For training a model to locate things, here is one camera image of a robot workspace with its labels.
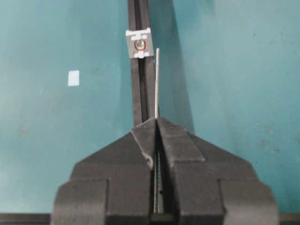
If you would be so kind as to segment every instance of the metal track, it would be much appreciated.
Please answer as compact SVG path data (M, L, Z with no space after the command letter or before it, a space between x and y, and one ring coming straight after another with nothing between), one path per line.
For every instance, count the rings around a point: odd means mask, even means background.
M128 0L129 30L150 27L147 0ZM155 116L154 58L131 59L131 87L134 126Z

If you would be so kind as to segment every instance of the white square tag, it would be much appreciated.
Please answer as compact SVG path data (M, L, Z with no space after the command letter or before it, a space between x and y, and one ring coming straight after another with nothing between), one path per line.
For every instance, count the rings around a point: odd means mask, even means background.
M79 70L69 71L67 85L68 86L79 86Z

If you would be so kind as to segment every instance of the small white label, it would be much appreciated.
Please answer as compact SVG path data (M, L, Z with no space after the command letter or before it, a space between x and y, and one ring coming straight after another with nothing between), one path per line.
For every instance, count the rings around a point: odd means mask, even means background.
M138 51L137 53L134 54L135 58L144 58L144 51Z
M68 86L79 86L79 70L69 71L67 85Z

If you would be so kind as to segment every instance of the teal surface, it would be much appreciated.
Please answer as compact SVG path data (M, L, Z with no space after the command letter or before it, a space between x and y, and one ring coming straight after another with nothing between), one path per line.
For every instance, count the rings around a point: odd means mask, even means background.
M161 115L300 212L300 1L149 3ZM74 163L132 127L127 28L127 1L0 0L0 212L51 212Z

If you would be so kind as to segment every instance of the metal rod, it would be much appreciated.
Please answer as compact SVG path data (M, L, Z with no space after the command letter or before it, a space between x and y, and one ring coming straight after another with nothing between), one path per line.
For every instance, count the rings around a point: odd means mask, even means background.
M154 156L154 205L153 213L158 213L158 157L157 154Z
M157 205L158 205L158 213L164 213L164 197L163 197L163 180L162 180L162 158L160 155L161 149L157 151L157 160L158 160L158 175L157 175L157 182L158 182L158 197L157 197Z
M155 68L155 118L159 117L158 114L158 83L159 83L159 48L156 49L156 68Z

